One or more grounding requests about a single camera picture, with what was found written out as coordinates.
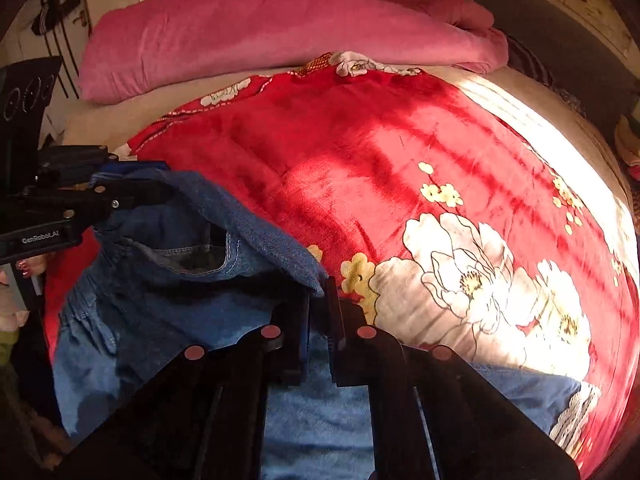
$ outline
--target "bed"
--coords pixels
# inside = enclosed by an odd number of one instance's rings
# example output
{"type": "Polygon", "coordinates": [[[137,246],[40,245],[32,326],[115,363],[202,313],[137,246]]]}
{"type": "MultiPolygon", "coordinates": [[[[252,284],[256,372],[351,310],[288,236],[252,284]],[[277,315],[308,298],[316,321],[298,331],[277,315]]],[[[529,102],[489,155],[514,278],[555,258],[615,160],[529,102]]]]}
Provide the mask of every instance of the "bed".
{"type": "MultiPolygon", "coordinates": [[[[588,477],[640,349],[632,200],[602,136],[510,68],[349,50],[306,61],[80,101],[65,143],[198,171],[308,247],[368,322],[408,344],[580,381],[551,436],[588,477]]],[[[88,235],[50,265],[52,357],[65,294],[97,249],[88,235]]]]}

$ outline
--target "pink blanket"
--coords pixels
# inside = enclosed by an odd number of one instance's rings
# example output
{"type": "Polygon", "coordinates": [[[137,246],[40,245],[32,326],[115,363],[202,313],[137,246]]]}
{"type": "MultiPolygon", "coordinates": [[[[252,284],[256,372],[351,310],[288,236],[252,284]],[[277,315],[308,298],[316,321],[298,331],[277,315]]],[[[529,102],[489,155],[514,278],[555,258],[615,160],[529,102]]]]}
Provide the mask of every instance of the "pink blanket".
{"type": "Polygon", "coordinates": [[[147,0],[100,20],[79,85],[83,99],[114,104],[171,83],[344,50],[487,73],[508,60],[492,24],[470,0],[147,0]]]}

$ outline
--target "red floral bedspread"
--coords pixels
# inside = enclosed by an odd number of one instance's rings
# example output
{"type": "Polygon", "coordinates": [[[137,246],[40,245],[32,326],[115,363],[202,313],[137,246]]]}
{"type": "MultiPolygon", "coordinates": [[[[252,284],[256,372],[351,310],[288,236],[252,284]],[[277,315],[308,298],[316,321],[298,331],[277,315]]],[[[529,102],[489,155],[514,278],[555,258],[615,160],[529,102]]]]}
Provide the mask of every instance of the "red floral bedspread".
{"type": "Polygon", "coordinates": [[[453,86],[327,55],[178,108],[129,147],[225,187],[406,343],[594,385],[582,432],[578,413],[552,436],[583,476],[603,459],[636,369],[636,288],[562,177],[453,86]]]}

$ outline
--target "denim garment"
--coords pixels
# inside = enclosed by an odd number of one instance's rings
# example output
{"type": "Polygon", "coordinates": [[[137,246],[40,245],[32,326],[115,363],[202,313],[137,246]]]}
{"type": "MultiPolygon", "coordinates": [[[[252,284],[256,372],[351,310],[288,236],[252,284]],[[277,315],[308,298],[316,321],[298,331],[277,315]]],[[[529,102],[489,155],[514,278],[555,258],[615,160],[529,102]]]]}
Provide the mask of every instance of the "denim garment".
{"type": "MultiPolygon", "coordinates": [[[[165,205],[116,212],[97,226],[102,250],[67,298],[54,378],[76,442],[186,346],[221,348],[268,323],[283,297],[279,278],[322,293],[313,256],[219,187],[194,173],[129,177],[177,192],[165,205]]],[[[301,387],[270,390],[263,478],[368,478],[366,388],[331,383],[326,339],[316,332],[308,366],[301,387]]],[[[546,433],[580,389],[569,378],[474,367],[546,433]]]]}

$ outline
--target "pink circle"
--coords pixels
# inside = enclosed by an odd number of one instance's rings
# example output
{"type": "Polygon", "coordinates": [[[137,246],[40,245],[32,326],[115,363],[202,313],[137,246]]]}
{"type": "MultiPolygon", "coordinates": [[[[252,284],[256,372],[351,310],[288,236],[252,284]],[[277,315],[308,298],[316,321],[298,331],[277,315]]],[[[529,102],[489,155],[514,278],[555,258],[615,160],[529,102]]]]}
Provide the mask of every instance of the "pink circle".
{"type": "Polygon", "coordinates": [[[262,330],[260,330],[260,334],[265,339],[276,339],[281,333],[280,327],[275,325],[263,326],[262,330]]]}
{"type": "Polygon", "coordinates": [[[205,353],[206,352],[202,346],[193,345],[184,351],[184,356],[189,361],[197,361],[198,359],[202,359],[205,353]]]}
{"type": "Polygon", "coordinates": [[[361,337],[363,339],[373,339],[378,335],[378,331],[371,325],[365,325],[361,326],[356,334],[358,334],[358,337],[361,337]]]}
{"type": "Polygon", "coordinates": [[[453,352],[451,348],[449,348],[448,346],[439,345],[439,346],[436,346],[436,348],[434,348],[433,350],[431,350],[431,354],[438,361],[447,361],[451,359],[453,352]]]}

